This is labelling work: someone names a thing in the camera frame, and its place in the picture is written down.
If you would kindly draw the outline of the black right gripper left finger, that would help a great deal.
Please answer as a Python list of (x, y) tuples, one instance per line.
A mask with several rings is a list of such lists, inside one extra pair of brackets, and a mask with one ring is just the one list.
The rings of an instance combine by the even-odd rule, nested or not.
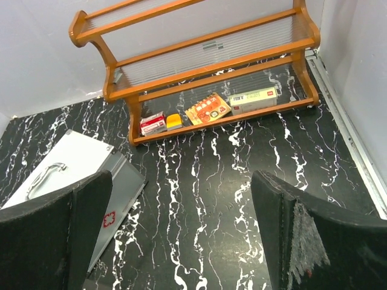
[(82, 289), (111, 197), (94, 173), (1, 209), (1, 289)]

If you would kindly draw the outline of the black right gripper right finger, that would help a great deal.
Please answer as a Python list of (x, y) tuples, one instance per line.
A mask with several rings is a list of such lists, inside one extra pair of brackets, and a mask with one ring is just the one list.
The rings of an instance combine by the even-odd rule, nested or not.
[(251, 191), (273, 289), (385, 289), (386, 221), (257, 170)]

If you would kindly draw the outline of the grey medicine case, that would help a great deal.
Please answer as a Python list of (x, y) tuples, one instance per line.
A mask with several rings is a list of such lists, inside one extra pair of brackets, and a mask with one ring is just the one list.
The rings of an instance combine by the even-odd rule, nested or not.
[(89, 264), (88, 269), (92, 270), (147, 184), (146, 178), (113, 145), (67, 130), (4, 207), (64, 188), (100, 170), (112, 173), (113, 186)]

